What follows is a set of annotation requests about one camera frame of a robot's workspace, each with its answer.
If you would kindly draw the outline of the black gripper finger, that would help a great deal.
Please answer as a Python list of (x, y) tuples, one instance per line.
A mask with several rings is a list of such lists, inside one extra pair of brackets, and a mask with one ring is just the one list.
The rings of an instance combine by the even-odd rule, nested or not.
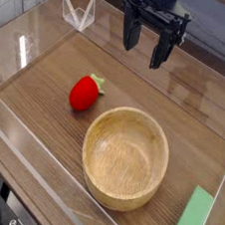
[(158, 43), (152, 50), (152, 58), (150, 59), (150, 68), (158, 69), (163, 62), (169, 58), (170, 52), (175, 44), (177, 44), (179, 32), (168, 27), (160, 30)]
[(123, 45), (129, 51), (137, 45), (141, 23), (139, 21), (138, 11), (129, 3), (125, 3), (124, 18), (123, 18)]

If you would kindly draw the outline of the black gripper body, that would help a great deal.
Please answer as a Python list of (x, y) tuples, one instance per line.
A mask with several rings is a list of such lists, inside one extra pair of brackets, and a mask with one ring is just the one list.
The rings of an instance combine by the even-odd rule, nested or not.
[(160, 20), (170, 21), (173, 18), (180, 20), (184, 26), (191, 21), (191, 16), (179, 0), (125, 0), (131, 5), (136, 5), (145, 12), (158, 17)]

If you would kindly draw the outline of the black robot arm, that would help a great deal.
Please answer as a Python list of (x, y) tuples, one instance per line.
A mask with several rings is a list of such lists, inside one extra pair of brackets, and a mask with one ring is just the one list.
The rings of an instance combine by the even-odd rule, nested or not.
[(184, 43), (191, 16), (178, 0), (125, 0), (123, 11), (122, 43), (127, 51), (139, 42), (144, 23), (159, 31), (158, 43), (150, 58), (151, 69), (158, 69), (167, 61), (174, 46)]

